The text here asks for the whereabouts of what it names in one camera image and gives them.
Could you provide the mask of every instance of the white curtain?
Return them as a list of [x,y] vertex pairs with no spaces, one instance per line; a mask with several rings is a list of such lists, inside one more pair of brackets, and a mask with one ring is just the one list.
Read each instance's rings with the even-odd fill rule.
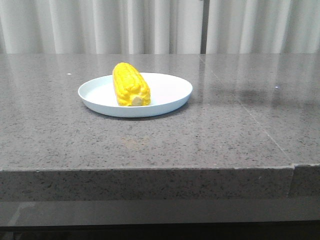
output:
[[0,0],[0,53],[315,53],[320,0]]

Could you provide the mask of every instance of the granite countertop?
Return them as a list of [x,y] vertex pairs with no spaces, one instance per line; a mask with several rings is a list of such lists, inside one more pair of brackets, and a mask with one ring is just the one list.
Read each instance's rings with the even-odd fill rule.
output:
[[[117,118],[81,84],[119,62],[186,79],[180,109]],[[0,55],[0,201],[320,196],[320,55]]]

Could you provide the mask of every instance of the yellow corn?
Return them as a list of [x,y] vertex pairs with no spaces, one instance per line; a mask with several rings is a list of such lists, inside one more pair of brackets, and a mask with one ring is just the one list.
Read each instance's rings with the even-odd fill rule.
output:
[[113,86],[120,106],[146,106],[151,102],[150,88],[140,72],[129,63],[118,63],[112,72]]

